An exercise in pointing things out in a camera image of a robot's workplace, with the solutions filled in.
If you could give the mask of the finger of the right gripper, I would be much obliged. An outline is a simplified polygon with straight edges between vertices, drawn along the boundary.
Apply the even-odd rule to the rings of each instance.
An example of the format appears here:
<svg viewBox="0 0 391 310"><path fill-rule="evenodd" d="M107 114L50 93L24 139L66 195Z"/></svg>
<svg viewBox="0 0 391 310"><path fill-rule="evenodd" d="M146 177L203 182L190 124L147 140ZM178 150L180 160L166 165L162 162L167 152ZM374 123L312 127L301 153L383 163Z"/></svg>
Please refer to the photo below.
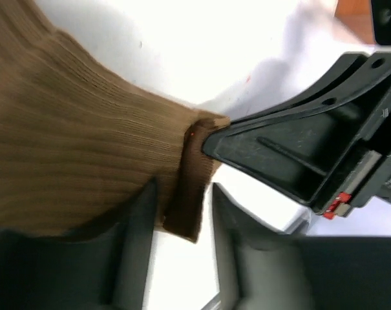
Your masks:
<svg viewBox="0 0 391 310"><path fill-rule="evenodd" d="M370 70L372 55L343 54L294 98L209 135L203 153L315 214L363 207L376 196L361 191L383 157L369 141L383 123L380 84L391 75L391 65Z"/></svg>

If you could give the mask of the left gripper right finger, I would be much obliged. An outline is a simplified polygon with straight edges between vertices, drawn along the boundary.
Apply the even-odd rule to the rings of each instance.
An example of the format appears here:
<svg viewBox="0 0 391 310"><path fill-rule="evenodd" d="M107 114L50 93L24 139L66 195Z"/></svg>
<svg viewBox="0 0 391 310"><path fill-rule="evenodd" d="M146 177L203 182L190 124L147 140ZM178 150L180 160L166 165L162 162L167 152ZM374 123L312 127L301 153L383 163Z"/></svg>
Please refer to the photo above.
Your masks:
<svg viewBox="0 0 391 310"><path fill-rule="evenodd" d="M222 309L391 309L391 238L277 233L218 183L212 217Z"/></svg>

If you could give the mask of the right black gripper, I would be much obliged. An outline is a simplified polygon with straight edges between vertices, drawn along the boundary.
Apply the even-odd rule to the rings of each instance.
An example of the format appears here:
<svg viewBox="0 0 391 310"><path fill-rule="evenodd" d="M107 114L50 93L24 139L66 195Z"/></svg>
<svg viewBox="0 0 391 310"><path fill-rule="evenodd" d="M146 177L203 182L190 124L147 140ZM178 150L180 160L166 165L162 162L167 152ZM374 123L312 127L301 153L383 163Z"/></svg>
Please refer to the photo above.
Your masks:
<svg viewBox="0 0 391 310"><path fill-rule="evenodd" d="M375 43L380 47L391 47L391 1L370 1L370 17ZM370 70L377 72L391 65L391 51L377 51L371 58ZM378 167L363 185L362 195L373 195L391 203L391 75L380 86L385 92L380 100L379 116L382 125L375 131L369 145L383 155Z"/></svg>

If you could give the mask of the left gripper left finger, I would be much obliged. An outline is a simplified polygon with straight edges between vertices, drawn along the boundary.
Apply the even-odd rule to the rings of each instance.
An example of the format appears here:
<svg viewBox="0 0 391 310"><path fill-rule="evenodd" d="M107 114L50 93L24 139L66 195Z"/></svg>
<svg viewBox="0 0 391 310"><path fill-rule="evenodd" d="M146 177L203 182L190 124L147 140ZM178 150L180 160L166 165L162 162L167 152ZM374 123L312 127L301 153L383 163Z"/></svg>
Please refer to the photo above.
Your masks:
<svg viewBox="0 0 391 310"><path fill-rule="evenodd" d="M63 236L0 227L0 309L141 309L156 206L151 179Z"/></svg>

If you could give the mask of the brown sock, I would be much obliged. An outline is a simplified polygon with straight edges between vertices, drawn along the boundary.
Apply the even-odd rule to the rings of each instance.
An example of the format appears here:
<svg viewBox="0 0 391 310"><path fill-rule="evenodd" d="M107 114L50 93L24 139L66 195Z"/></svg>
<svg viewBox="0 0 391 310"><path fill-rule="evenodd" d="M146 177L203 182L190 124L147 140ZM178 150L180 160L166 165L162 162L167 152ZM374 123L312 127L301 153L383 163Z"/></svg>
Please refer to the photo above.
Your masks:
<svg viewBox="0 0 391 310"><path fill-rule="evenodd" d="M158 179L157 224L195 242L229 119L142 90L33 1L0 1L0 226L57 235Z"/></svg>

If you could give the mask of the orange compartment organizer box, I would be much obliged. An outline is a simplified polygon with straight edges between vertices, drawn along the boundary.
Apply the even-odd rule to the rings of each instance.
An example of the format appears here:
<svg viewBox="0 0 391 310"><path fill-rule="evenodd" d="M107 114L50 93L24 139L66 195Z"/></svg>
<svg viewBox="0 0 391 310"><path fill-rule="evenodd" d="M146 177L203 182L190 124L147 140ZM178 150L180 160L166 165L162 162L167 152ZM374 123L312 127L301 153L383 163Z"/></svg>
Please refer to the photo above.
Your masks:
<svg viewBox="0 0 391 310"><path fill-rule="evenodd" d="M375 44L370 0L338 0L335 17L363 43Z"/></svg>

